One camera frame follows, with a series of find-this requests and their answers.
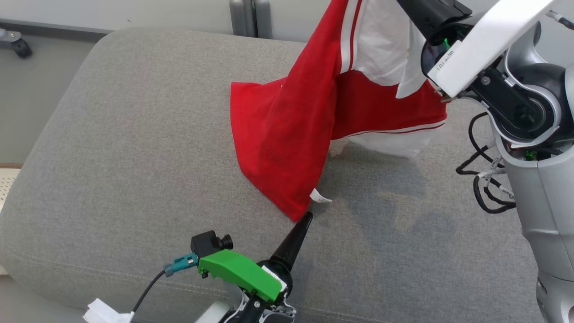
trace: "white stripe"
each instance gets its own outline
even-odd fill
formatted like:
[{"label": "white stripe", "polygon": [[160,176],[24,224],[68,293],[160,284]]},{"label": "white stripe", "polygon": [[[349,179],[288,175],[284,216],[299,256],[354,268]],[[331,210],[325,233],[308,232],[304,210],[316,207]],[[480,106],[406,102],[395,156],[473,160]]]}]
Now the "white stripe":
[{"label": "white stripe", "polygon": [[357,16],[357,21],[355,23],[355,34],[352,35],[353,38],[353,64],[352,69],[355,69],[355,65],[357,62],[357,53],[359,51],[359,35],[360,35],[360,28],[362,26],[361,22],[363,21],[364,15],[364,7],[367,5],[368,0],[363,0],[360,4],[359,8],[359,15]]},{"label": "white stripe", "polygon": [[414,132],[415,130],[429,130],[429,128],[435,128],[438,126],[443,126],[444,124],[445,124],[445,120],[442,120],[442,121],[434,123],[434,124],[420,125],[420,126],[414,126],[414,127],[410,127],[410,128],[397,129],[397,130],[363,131],[363,132],[354,133],[354,134],[347,136],[347,137],[358,136],[360,134],[369,133],[369,132],[401,134],[401,133],[405,133],[405,132]]},{"label": "white stripe", "polygon": [[358,1],[348,0],[345,16],[343,17],[343,27],[341,28],[341,74],[347,72],[351,67],[351,32]]}]

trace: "teal connector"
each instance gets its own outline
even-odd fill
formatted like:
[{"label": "teal connector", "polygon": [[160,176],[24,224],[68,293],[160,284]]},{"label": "teal connector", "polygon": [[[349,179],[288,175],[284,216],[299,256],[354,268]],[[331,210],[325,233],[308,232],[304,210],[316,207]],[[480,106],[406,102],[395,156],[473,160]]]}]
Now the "teal connector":
[{"label": "teal connector", "polygon": [[199,259],[197,259],[197,255],[192,252],[189,255],[183,256],[181,258],[177,258],[171,264],[167,264],[164,266],[165,276],[170,277],[175,272],[189,269],[191,267],[196,267],[199,264]]}]

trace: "green led light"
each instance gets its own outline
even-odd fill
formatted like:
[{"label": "green led light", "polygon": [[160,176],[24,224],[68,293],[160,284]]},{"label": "green led light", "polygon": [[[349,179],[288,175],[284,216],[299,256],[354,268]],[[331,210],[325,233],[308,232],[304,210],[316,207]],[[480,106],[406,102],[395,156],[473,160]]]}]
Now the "green led light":
[{"label": "green led light", "polygon": [[534,154],[533,151],[527,151],[527,152],[526,152],[525,159],[526,159],[527,161],[529,161],[529,162],[532,162],[533,160],[536,159],[536,155]]}]

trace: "red and white garment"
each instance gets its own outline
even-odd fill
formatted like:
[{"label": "red and white garment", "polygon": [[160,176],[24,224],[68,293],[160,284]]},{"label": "red and white garment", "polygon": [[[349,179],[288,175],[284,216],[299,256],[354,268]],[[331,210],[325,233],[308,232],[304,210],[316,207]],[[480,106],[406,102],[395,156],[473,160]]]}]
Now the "red and white garment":
[{"label": "red and white garment", "polygon": [[298,221],[331,140],[414,155],[447,118],[421,73],[423,44],[396,0],[332,0],[286,78],[231,85],[243,173]]}]

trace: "white plastic part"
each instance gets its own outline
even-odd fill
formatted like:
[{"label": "white plastic part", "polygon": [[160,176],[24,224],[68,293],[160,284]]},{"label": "white plastic part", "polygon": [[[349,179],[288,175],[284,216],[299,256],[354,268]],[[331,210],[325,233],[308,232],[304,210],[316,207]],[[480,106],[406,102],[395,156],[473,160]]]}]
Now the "white plastic part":
[{"label": "white plastic part", "polygon": [[215,302],[195,323],[221,322],[221,319],[231,310],[231,305],[224,302]]},{"label": "white plastic part", "polygon": [[447,65],[447,61],[455,54],[455,51],[460,48],[463,44],[462,41],[458,40],[453,46],[443,55],[443,58],[439,60],[438,63],[428,72],[428,76],[431,80],[435,81],[439,72]]},{"label": "white plastic part", "polygon": [[536,300],[545,322],[572,322],[574,308],[574,148],[559,156],[526,161],[506,150],[494,129],[516,194],[522,234],[538,264]]},{"label": "white plastic part", "polygon": [[130,323],[135,313],[119,314],[113,308],[97,298],[88,305],[88,311],[82,318],[88,323]]},{"label": "white plastic part", "polygon": [[566,96],[568,98],[570,110],[574,111],[574,64],[566,68],[564,83],[566,84]]},{"label": "white plastic part", "polygon": [[469,87],[558,0],[500,0],[470,31],[435,83],[451,97]]}]

